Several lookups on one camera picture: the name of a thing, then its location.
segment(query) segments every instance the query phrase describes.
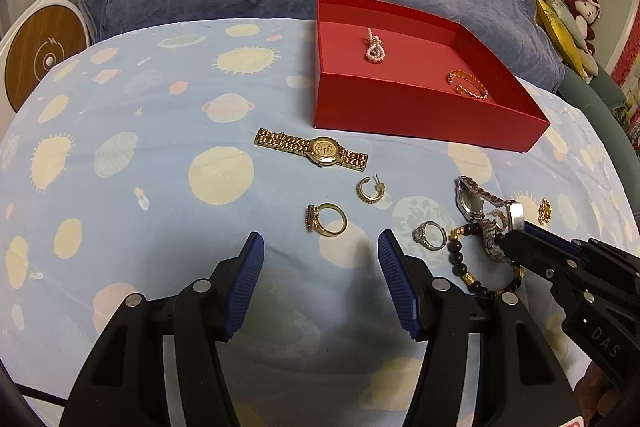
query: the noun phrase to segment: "light blue tablecloth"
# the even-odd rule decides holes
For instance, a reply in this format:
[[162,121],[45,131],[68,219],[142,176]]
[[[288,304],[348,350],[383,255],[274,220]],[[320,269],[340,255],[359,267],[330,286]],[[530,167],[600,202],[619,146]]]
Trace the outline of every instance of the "light blue tablecloth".
[[[552,122],[527,154],[318,132],[313,68],[312,22],[218,20],[120,35],[47,75],[0,145],[0,355],[15,381],[68,396],[125,295],[174,295],[257,230],[264,269],[244,327],[220,346],[243,425],[399,426],[424,344],[400,328],[374,248],[383,229],[460,283],[447,251],[426,251],[412,231],[427,219],[463,223],[454,179],[465,174],[521,201],[532,222],[547,197],[562,237],[640,253],[601,142],[554,95],[525,83]],[[360,172],[254,146],[260,127],[328,134],[369,154],[366,174],[379,174],[385,198],[356,197]],[[350,220],[335,239],[304,226],[306,206],[325,201]],[[477,239],[464,238],[463,252],[485,285],[511,279]],[[520,295],[575,382],[587,359],[560,332],[547,289],[529,275]],[[472,406],[469,392],[460,425]]]

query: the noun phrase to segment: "blue gripper pad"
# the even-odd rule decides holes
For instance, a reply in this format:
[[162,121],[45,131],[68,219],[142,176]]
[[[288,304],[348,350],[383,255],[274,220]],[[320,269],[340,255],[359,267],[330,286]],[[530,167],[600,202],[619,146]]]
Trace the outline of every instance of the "blue gripper pad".
[[237,269],[236,279],[226,297],[223,330],[228,338],[242,327],[263,261],[264,240],[259,233],[252,232],[236,260],[240,266],[234,266],[234,270]]
[[394,301],[396,313],[402,329],[409,331],[412,339],[416,339],[420,331],[418,322],[418,299],[411,283],[404,272],[399,256],[404,256],[398,245],[392,245],[383,232],[378,237],[378,259],[385,275],[386,285]]

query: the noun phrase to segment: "plush bear face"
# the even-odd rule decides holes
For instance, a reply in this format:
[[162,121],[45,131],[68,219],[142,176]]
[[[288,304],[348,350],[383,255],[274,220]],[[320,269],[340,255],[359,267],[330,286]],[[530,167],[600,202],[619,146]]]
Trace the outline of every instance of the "plush bear face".
[[598,7],[589,1],[576,1],[575,9],[584,17],[587,24],[593,24],[598,17]]

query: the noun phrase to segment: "human hand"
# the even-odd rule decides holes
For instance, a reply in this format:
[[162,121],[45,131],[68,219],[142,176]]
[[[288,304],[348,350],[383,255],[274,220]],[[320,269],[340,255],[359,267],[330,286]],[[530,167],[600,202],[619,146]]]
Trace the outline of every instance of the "human hand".
[[596,413],[606,416],[620,400],[620,391],[594,362],[589,364],[584,376],[578,380],[574,395],[586,426]]

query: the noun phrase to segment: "gold watch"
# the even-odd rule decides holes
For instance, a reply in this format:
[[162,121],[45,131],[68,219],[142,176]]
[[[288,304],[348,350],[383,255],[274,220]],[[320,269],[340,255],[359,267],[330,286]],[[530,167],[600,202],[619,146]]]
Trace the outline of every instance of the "gold watch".
[[254,143],[260,147],[306,156],[319,167],[337,164],[356,171],[364,171],[367,167],[366,154],[348,151],[336,140],[326,136],[305,140],[283,132],[259,129]]

